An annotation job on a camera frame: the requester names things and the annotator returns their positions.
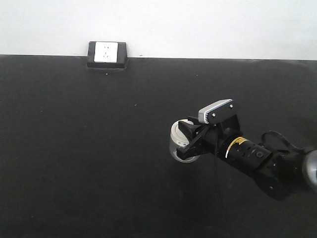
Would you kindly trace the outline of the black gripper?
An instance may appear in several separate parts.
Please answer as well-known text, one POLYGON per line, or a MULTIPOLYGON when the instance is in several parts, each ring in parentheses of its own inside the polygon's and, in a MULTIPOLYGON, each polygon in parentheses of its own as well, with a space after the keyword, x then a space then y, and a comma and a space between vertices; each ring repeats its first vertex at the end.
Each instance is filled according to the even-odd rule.
POLYGON ((185 121, 178 123, 179 130, 190 141, 185 147, 176 149, 180 160, 197 160, 207 153, 224 159, 231 142, 243 135, 237 114, 217 124, 199 123, 197 117, 187 119, 193 124, 185 121))

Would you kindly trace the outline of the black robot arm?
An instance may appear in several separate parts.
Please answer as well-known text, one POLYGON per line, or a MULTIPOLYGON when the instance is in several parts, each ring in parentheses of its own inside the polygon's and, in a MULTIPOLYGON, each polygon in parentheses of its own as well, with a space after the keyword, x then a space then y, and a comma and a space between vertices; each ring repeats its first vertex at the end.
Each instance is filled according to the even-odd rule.
POLYGON ((268 131, 260 143, 254 143, 243 137, 237 115, 211 124, 201 123, 195 117, 188 120, 178 123, 189 141, 176 150, 181 160, 211 153, 253 179, 266 195, 278 201, 294 193, 316 193, 316 149, 297 148, 276 131, 268 131), (268 146, 267 134, 277 137, 286 149, 268 146))

